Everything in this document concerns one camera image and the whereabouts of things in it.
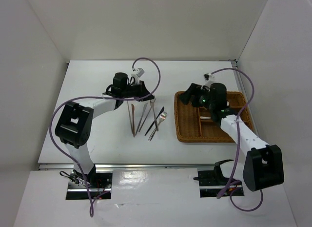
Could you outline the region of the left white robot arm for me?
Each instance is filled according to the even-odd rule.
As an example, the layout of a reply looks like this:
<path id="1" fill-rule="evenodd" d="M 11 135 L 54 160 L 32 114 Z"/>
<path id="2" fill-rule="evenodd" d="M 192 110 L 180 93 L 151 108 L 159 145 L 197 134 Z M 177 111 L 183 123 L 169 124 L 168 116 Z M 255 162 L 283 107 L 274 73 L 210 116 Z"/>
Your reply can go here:
<path id="1" fill-rule="evenodd" d="M 106 99 L 93 99 L 83 103 L 69 101 L 65 104 L 55 134 L 66 145 L 70 156 L 75 159 L 74 172 L 79 176 L 79 182 L 85 187 L 92 187 L 97 181 L 96 167 L 87 147 L 93 119 L 118 109 L 124 99 L 135 98 L 140 102 L 154 99 L 155 97 L 147 90 L 144 81 L 139 79 L 143 74 L 143 69 L 138 68 L 134 70 L 129 79 L 127 74 L 117 72 L 113 83 L 104 93 Z"/>

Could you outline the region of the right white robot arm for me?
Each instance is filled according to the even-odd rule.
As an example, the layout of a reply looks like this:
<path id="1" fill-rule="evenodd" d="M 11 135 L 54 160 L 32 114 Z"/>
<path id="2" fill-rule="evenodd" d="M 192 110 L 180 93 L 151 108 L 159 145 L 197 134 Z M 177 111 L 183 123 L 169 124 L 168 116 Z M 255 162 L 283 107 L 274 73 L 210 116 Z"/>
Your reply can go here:
<path id="1" fill-rule="evenodd" d="M 227 89 L 222 83 L 209 87 L 192 83 L 180 95 L 184 105 L 204 107 L 213 122 L 227 133 L 245 155 L 243 179 L 251 191 L 284 183 L 282 152 L 277 145 L 269 145 L 257 137 L 241 120 L 238 111 L 227 100 Z"/>

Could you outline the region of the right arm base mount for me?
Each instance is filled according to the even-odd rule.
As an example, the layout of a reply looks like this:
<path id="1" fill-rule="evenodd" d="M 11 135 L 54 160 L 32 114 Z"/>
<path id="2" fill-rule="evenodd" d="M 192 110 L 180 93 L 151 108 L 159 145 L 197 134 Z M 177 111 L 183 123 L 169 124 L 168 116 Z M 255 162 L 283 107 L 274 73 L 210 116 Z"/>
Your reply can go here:
<path id="1" fill-rule="evenodd" d="M 232 162 L 234 160 L 223 160 L 216 162 L 213 168 L 197 171 L 197 176 L 193 177 L 193 180 L 198 182 L 201 198 L 215 198 L 217 196 L 229 179 L 233 168 Z M 221 171 L 221 165 L 230 166 L 229 175 L 224 176 L 225 172 Z"/>

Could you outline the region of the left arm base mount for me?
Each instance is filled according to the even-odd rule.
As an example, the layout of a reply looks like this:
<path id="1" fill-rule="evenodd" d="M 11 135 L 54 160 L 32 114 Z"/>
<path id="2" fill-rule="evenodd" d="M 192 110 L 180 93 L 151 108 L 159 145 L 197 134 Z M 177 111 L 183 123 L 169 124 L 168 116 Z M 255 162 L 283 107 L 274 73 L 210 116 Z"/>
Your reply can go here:
<path id="1" fill-rule="evenodd" d="M 78 177 L 73 171 L 69 173 L 65 171 L 59 172 L 60 176 L 68 179 L 68 186 L 66 192 L 66 200 L 87 200 L 88 194 L 86 190 L 86 183 Z M 98 178 L 95 183 L 87 182 L 91 198 L 98 196 L 99 199 L 111 199 L 111 188 L 113 174 L 111 172 L 98 173 Z"/>

